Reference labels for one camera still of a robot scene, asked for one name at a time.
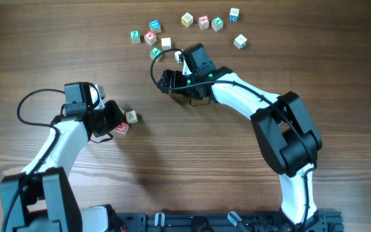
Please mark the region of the red M letter block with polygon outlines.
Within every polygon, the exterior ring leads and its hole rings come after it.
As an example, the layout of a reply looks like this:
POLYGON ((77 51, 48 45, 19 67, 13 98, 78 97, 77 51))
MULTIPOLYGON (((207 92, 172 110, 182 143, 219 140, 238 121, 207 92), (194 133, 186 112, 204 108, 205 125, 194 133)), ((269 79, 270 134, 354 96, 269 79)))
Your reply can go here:
POLYGON ((129 130, 129 124, 127 122, 122 122, 115 128, 115 131, 119 134, 126 135, 129 130))

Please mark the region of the white block blue side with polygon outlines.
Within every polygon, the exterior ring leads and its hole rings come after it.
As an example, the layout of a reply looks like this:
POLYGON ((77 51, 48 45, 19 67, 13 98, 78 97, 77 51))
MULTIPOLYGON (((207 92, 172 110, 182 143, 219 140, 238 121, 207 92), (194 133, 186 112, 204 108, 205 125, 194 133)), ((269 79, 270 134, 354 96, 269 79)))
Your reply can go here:
POLYGON ((176 51, 175 52, 175 59, 176 59, 178 64, 183 64, 184 58, 183 58, 183 55, 182 55, 182 51, 176 51))

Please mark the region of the letter A wooden block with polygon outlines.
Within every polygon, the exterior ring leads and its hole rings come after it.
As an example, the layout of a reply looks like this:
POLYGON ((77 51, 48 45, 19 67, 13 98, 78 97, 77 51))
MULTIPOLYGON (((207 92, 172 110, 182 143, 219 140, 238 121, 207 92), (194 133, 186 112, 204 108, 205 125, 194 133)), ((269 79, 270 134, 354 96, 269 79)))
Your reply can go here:
POLYGON ((138 122, 138 117, 136 111, 127 111, 125 113, 126 121, 128 124, 134 124, 138 122))

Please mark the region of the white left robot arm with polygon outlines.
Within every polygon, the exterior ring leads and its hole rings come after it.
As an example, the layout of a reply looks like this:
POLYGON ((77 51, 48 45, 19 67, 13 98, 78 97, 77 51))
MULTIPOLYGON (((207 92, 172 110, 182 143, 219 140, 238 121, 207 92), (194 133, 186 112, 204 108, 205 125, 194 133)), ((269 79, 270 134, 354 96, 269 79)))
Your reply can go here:
POLYGON ((2 231, 119 231, 124 224, 109 204, 78 206, 68 176, 90 137, 109 135, 123 120, 113 100, 97 110, 57 115, 33 161, 0 183, 2 231))

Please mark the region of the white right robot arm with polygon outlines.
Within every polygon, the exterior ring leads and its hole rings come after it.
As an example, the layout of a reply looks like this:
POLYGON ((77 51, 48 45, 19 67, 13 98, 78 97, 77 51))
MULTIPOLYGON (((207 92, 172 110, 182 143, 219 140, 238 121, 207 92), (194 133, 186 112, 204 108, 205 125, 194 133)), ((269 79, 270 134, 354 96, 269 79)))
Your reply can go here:
POLYGON ((322 140, 297 94, 265 92, 224 66, 204 75, 187 68, 165 70, 155 84, 163 93, 207 97, 247 117, 264 160, 279 175, 285 218, 300 231, 313 224, 312 173, 322 140))

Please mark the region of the green E letter block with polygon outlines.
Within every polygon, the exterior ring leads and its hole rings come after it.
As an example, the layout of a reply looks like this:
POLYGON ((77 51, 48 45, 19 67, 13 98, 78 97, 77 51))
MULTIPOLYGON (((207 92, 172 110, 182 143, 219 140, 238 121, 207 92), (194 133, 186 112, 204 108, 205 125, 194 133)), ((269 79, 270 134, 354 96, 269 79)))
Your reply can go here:
POLYGON ((159 49, 158 47, 153 47, 151 49, 149 55, 150 55, 150 58, 152 58, 152 59, 157 58, 157 61, 159 61, 162 56, 160 55, 158 57, 158 55, 161 54, 161 53, 162 53, 162 50, 161 49, 159 49))

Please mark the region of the plain top wooden block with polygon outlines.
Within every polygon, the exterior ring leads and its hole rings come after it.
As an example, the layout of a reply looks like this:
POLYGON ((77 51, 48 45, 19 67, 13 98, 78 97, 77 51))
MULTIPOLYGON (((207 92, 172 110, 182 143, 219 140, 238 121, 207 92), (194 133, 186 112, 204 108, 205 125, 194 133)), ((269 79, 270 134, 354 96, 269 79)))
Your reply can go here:
POLYGON ((161 38, 161 45, 163 50, 172 49, 172 42, 170 37, 161 38))

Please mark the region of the red V letter block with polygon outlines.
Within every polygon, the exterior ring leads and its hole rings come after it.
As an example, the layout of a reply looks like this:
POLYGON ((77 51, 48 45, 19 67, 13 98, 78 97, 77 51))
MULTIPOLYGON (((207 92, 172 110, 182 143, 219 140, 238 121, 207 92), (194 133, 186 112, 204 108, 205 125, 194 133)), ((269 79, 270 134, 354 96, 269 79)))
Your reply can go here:
POLYGON ((157 36, 150 30, 144 34, 144 40, 148 45, 153 45, 157 41, 157 36))

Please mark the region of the blue top wooden block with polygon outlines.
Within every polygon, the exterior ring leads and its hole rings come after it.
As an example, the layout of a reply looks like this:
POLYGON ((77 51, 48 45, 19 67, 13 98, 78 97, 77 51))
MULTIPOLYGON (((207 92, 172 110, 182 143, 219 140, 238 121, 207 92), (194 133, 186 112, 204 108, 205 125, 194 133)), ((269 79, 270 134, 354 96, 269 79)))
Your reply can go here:
POLYGON ((150 30, 154 33, 154 34, 158 34, 161 32, 161 25, 158 21, 158 19, 155 19, 155 20, 152 20, 149 22, 149 27, 150 27, 150 30))

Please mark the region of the green Z letter block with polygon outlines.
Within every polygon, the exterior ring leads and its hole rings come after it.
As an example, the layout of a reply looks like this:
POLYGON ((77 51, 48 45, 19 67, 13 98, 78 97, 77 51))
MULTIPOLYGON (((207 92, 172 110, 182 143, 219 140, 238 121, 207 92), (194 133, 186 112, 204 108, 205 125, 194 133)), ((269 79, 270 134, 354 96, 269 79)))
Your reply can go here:
POLYGON ((140 32, 138 30, 130 31, 129 36, 133 44, 141 43, 140 32))

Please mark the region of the yellow sided wooden block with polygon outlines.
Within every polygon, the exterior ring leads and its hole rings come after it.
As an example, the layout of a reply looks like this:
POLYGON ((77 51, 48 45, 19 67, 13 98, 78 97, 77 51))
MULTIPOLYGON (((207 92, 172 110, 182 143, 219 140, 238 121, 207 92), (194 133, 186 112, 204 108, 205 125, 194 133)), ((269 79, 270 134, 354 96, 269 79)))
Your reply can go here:
POLYGON ((192 24, 193 24, 193 21, 194 21, 194 18, 193 16, 189 13, 189 12, 186 12, 182 17, 181 17, 181 23, 185 26, 185 27, 190 27, 192 24))

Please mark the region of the red 6 number block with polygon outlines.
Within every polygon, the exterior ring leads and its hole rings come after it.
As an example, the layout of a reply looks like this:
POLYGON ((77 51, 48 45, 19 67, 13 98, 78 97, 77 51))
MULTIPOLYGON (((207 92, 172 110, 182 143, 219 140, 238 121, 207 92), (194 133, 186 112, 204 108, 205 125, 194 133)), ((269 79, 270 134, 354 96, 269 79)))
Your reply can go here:
POLYGON ((200 16, 198 18, 198 25, 201 30, 208 29, 210 25, 209 17, 207 15, 200 16))

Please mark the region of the white block green side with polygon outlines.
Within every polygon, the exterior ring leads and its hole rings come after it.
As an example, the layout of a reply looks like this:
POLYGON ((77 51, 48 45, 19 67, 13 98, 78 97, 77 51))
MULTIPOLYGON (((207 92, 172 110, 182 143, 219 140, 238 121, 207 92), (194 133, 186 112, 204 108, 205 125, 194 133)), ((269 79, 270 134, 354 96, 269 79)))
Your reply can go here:
POLYGON ((245 45, 247 44, 247 38, 240 34, 234 39, 234 45, 237 47, 237 49, 241 50, 245 45))

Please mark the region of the blue sided far block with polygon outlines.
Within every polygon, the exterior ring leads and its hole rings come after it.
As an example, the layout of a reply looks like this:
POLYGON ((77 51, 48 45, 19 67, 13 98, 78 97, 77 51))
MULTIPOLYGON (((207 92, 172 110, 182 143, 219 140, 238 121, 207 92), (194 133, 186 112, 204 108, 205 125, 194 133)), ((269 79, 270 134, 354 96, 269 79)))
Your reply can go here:
POLYGON ((229 20, 232 22, 237 22, 239 20, 240 9, 231 8, 229 12, 229 20))

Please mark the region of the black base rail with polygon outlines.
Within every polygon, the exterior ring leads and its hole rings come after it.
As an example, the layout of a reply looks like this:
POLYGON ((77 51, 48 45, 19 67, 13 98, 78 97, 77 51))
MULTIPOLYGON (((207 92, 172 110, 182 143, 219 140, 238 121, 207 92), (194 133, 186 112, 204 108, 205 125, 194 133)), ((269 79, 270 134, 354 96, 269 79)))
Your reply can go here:
POLYGON ((294 224, 281 211, 228 214, 118 213, 121 231, 127 232, 230 232, 313 231, 344 232, 340 212, 317 211, 303 226, 294 224))

